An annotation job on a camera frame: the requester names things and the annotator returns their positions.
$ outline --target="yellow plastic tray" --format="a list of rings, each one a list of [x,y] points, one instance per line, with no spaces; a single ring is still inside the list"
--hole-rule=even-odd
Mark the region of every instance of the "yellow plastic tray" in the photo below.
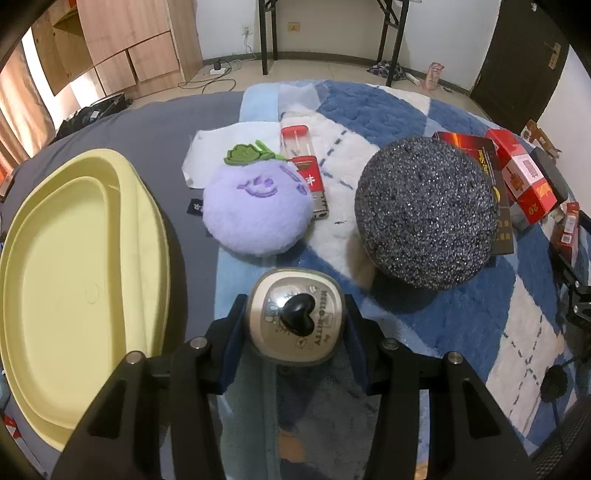
[[[43,181],[12,222],[0,286],[12,393],[33,429],[62,450],[125,353],[162,347],[168,245],[130,163],[93,150]]]

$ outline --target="black table leg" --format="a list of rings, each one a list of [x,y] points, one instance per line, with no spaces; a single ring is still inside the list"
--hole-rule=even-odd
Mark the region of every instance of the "black table leg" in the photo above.
[[[390,63],[390,70],[388,78],[386,79],[386,87],[392,86],[392,79],[394,78],[394,69],[398,61],[398,54],[400,53],[400,46],[402,45],[402,36],[404,35],[404,25],[406,24],[406,17],[408,15],[408,6],[410,0],[402,0],[402,11],[400,12],[400,22],[398,23],[398,32],[396,33],[396,42],[394,43],[394,51],[392,52],[392,62]]]
[[[277,60],[277,2],[271,7],[271,33],[273,35],[273,60]]]
[[[259,30],[261,31],[261,63],[262,74],[268,75],[267,68],[267,19],[265,13],[265,0],[259,0]]]
[[[390,22],[389,9],[392,8],[392,2],[386,2],[386,9],[384,11],[384,26],[382,27],[382,38],[379,41],[378,59],[376,63],[382,61],[382,55],[384,55],[384,46],[386,45],[386,35],[388,34],[388,24]]]

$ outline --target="baseboard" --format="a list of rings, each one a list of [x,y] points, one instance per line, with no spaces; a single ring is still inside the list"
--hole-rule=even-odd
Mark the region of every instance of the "baseboard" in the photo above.
[[[261,53],[257,52],[254,54],[257,60],[261,59]],[[273,53],[269,52],[268,54],[269,62],[273,60]],[[279,51],[277,52],[277,57],[280,60],[317,60],[317,61],[333,61],[336,63],[350,63],[353,65],[363,65],[367,67],[371,67],[375,64],[375,59],[365,59],[363,57],[352,57],[350,55],[338,55],[336,53],[322,53],[316,51]],[[213,64],[216,60],[251,60],[252,54],[250,53],[242,53],[239,55],[228,55],[226,57],[216,57],[214,59],[206,59],[203,60],[204,65]],[[408,69],[406,67],[402,67],[403,71],[411,73],[417,78],[423,79],[427,76],[425,72],[420,72],[418,70]],[[439,84],[447,87],[455,92],[461,93],[463,95],[470,95],[470,91],[462,88],[455,83],[448,82],[446,80],[439,79]]]

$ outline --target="label tag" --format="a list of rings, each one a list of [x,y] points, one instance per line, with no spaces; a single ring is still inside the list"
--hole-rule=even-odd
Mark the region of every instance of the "label tag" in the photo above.
[[[567,215],[564,222],[564,233],[573,233],[574,227],[577,225],[576,215]]]
[[[316,157],[296,157],[292,158],[291,161],[297,167],[298,172],[306,181],[312,193],[324,191]]]
[[[189,203],[187,213],[190,213],[191,215],[197,215],[200,217],[203,216],[203,200],[192,199],[191,203]]]

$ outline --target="white cloth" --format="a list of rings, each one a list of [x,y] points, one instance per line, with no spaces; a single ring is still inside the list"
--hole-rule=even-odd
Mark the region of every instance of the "white cloth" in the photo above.
[[[228,150],[238,144],[254,144],[256,140],[279,153],[279,122],[240,122],[216,130],[199,130],[182,166],[187,185],[192,189],[204,189],[213,172],[223,165]]]

